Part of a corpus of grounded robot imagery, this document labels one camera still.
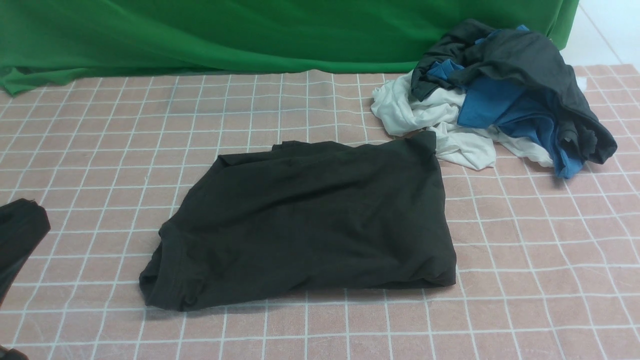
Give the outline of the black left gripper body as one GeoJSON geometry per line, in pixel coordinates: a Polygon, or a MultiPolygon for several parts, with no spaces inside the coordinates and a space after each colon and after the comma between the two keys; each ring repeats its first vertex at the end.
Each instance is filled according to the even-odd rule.
{"type": "Polygon", "coordinates": [[[50,232],[46,210],[36,201],[16,199],[0,207],[0,302],[16,276],[50,232]]]}

